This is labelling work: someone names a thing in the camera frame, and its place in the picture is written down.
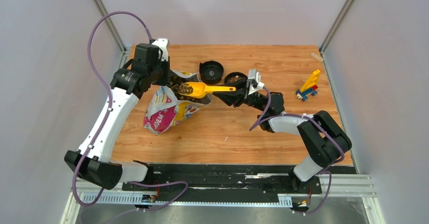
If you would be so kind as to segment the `yellow plastic scoop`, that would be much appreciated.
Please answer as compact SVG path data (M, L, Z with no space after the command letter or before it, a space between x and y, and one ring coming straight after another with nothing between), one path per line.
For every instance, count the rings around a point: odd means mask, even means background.
M212 94L214 92L234 92L236 91L236 87L212 86L203 82L185 82L178 87L177 91L183 96L202 99L207 94Z

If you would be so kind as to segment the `pet food bag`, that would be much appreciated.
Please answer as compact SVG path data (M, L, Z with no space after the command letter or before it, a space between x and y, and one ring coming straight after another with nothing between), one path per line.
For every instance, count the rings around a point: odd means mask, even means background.
M171 70L169 78L173 75L184 78L186 82L201 82L198 73ZM210 95L197 99L197 102L178 100L167 85L161 86L153 95L146 109L143 126L155 135L161 134L187 120L211 102Z

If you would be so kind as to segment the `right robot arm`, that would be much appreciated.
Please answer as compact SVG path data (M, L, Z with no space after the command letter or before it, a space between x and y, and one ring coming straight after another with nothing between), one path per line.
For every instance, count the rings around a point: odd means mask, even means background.
M287 113L281 93L267 91L247 95L244 88L213 94L228 106L248 105L261 110L251 129L260 127L271 133L288 133L301 137L308 152L307 157L289 171L289 185L295 192L302 192L309 181L330 166L344 160L352 142L333 117L324 110L315 114Z

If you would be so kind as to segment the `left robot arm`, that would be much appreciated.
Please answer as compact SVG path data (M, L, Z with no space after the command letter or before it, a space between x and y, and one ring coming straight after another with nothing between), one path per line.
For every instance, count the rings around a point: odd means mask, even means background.
M118 183L135 181L142 190L155 184L155 176L146 163L112 162L111 156L119 133L131 111L152 85L167 85L169 41L153 39L136 45L134 57L118 69L110 82L111 98L88 137L76 151L67 151L65 163L77 176L101 188L111 190Z

